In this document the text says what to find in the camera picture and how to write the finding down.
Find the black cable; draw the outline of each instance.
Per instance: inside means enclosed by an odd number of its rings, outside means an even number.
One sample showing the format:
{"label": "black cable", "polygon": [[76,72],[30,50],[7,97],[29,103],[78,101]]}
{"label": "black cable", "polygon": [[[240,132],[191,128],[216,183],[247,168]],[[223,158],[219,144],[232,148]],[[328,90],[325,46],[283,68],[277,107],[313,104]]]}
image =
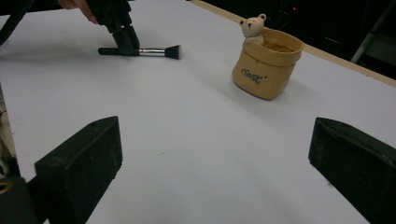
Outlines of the black cable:
{"label": "black cable", "polygon": [[3,28],[0,30],[0,46],[12,35],[17,25],[22,20],[35,0],[21,0],[9,15]]}

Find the human hand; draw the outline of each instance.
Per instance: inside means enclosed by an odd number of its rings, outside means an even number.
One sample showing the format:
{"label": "human hand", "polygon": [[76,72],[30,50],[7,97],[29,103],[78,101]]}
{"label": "human hand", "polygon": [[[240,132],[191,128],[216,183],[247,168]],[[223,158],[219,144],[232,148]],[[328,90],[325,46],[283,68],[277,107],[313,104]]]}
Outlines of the human hand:
{"label": "human hand", "polygon": [[86,0],[59,0],[58,2],[65,9],[79,8],[88,21],[98,24],[98,20],[91,12]]}

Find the teddy bear figurine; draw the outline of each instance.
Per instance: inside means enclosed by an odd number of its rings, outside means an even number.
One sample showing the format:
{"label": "teddy bear figurine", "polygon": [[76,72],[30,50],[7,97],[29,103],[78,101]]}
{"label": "teddy bear figurine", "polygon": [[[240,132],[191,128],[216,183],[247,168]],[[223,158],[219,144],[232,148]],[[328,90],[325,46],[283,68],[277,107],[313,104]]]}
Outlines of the teddy bear figurine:
{"label": "teddy bear figurine", "polygon": [[264,43],[264,38],[262,37],[262,30],[264,30],[264,23],[267,19],[265,14],[260,14],[258,17],[252,17],[239,22],[242,27],[242,33],[245,36],[244,44],[250,44],[253,41],[259,44]]}

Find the bear ear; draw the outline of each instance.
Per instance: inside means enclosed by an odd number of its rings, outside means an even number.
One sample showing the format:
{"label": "bear ear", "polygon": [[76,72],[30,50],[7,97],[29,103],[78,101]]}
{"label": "bear ear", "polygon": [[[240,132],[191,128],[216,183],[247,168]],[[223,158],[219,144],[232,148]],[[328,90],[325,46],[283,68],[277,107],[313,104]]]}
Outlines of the bear ear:
{"label": "bear ear", "polygon": [[264,20],[264,21],[267,19],[267,16],[265,14],[260,14],[259,17],[262,18],[262,20]]}

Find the silver brush ferrule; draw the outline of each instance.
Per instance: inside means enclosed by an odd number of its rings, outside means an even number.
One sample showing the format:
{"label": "silver brush ferrule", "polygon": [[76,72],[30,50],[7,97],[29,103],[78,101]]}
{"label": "silver brush ferrule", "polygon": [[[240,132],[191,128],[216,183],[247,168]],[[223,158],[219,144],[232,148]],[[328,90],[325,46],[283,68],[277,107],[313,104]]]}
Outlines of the silver brush ferrule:
{"label": "silver brush ferrule", "polygon": [[140,49],[139,54],[142,56],[165,56],[165,49]]}

